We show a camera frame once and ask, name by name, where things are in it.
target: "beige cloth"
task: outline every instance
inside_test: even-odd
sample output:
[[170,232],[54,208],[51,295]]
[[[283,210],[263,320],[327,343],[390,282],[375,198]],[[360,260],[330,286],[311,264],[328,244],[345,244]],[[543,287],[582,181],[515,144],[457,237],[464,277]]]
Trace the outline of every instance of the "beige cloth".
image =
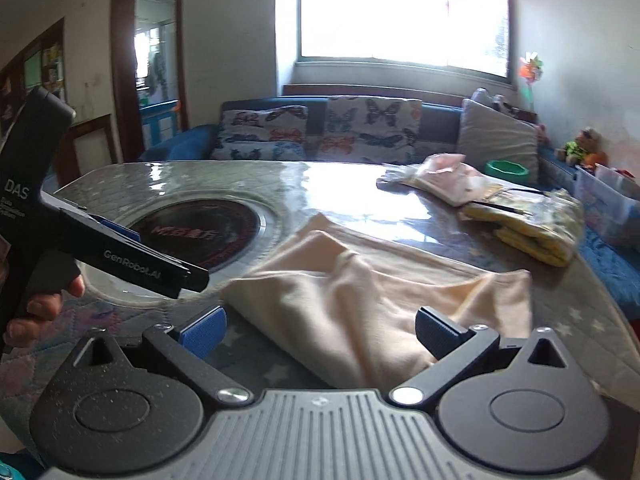
[[221,296],[328,384],[386,392],[435,361],[415,337],[421,306],[527,337],[529,291],[526,270],[486,272],[318,214]]

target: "finger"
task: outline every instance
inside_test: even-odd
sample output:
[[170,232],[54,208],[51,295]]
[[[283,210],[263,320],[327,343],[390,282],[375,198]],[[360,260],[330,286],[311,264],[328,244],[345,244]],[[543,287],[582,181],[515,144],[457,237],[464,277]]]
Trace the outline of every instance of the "finger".
[[40,318],[12,319],[4,334],[4,341],[16,348],[26,348],[39,338],[42,330],[50,325],[50,321]]
[[27,312],[41,317],[47,321],[53,321],[62,311],[61,294],[34,294],[27,303]]
[[66,291],[76,298],[80,298],[80,296],[84,294],[84,280],[82,279],[82,274],[69,284]]

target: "blue sofa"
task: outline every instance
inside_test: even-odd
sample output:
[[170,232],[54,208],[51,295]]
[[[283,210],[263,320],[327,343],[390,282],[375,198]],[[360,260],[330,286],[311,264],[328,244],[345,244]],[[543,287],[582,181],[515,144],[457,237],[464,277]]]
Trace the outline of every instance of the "blue sofa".
[[[298,105],[308,108],[307,135],[319,136],[324,130],[327,97],[298,96],[228,101],[224,110],[267,110]],[[460,131],[461,108],[423,104],[420,131],[416,142],[416,160],[428,155],[455,152]],[[201,160],[209,158],[216,142],[218,127],[205,124],[153,146],[140,156],[142,162],[162,160]],[[575,170],[555,159],[551,148],[540,149],[540,189],[574,189]],[[587,229],[580,254],[590,264],[629,320],[640,319],[640,254],[605,244]]]

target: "green basket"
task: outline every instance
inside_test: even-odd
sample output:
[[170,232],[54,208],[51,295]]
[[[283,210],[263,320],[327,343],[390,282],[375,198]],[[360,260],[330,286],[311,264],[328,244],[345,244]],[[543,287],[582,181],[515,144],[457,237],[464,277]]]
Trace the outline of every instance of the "green basket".
[[490,160],[484,167],[484,174],[501,178],[514,184],[526,184],[529,170],[508,160]]

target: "yellow cloth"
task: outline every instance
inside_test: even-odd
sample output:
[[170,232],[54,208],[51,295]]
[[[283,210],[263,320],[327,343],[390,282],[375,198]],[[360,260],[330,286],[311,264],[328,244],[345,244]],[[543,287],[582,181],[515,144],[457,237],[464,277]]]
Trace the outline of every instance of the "yellow cloth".
[[527,337],[529,291],[526,270],[486,272],[319,214],[221,296],[330,385],[386,392],[435,361],[415,338],[421,306]]
[[508,206],[517,212],[469,203],[462,215],[502,225],[495,235],[537,260],[565,267],[574,257],[584,235],[582,204],[564,189],[531,195],[502,191],[484,202]]

